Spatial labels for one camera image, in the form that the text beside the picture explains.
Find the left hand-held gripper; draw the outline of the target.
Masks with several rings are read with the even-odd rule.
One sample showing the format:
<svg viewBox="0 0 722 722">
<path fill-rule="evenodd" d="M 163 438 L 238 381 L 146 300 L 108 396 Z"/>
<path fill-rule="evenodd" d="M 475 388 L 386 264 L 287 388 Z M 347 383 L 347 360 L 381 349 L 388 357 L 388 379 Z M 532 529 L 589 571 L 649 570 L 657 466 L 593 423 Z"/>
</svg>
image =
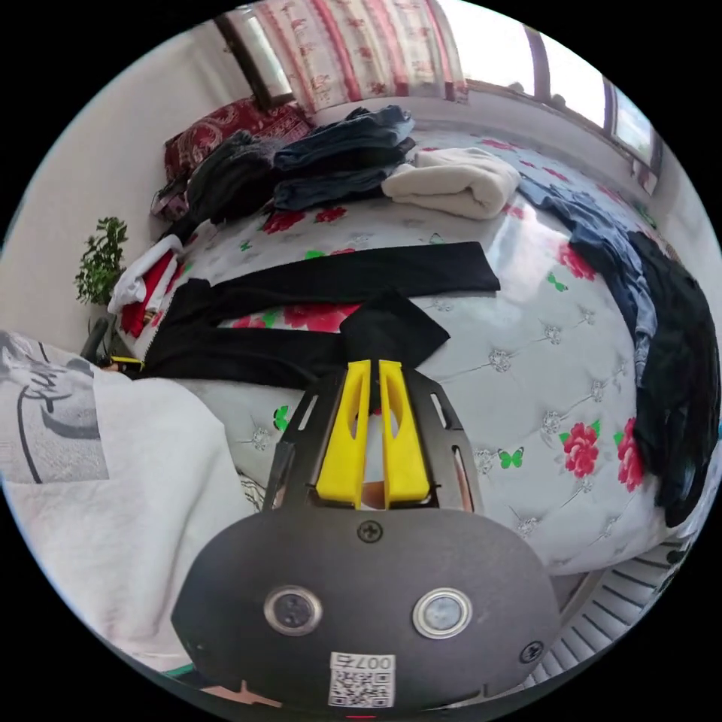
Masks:
<svg viewBox="0 0 722 722">
<path fill-rule="evenodd" d="M 111 356 L 114 326 L 113 317 L 99 317 L 89 328 L 80 357 L 90 363 L 105 363 L 110 360 L 111 366 L 116 370 L 143 370 L 144 363 L 139 359 Z"/>
</svg>

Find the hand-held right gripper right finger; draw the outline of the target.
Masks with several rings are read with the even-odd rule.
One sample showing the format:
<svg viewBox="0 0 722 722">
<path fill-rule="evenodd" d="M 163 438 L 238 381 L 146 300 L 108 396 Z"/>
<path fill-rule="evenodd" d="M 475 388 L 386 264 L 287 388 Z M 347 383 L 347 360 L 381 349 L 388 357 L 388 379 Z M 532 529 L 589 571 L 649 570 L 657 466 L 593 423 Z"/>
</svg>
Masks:
<svg viewBox="0 0 722 722">
<path fill-rule="evenodd" d="M 381 360 L 378 369 L 385 505 L 419 504 L 429 478 L 402 365 Z"/>
</svg>

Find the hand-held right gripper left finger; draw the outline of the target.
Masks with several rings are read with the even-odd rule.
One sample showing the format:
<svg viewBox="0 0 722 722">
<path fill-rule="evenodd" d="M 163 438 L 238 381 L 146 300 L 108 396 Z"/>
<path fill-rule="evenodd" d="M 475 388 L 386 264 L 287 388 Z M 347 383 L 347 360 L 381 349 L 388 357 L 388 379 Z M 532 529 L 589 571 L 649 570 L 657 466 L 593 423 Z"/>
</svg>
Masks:
<svg viewBox="0 0 722 722">
<path fill-rule="evenodd" d="M 338 408 L 316 483 L 324 502 L 360 505 L 366 470 L 371 361 L 347 367 Z"/>
</svg>

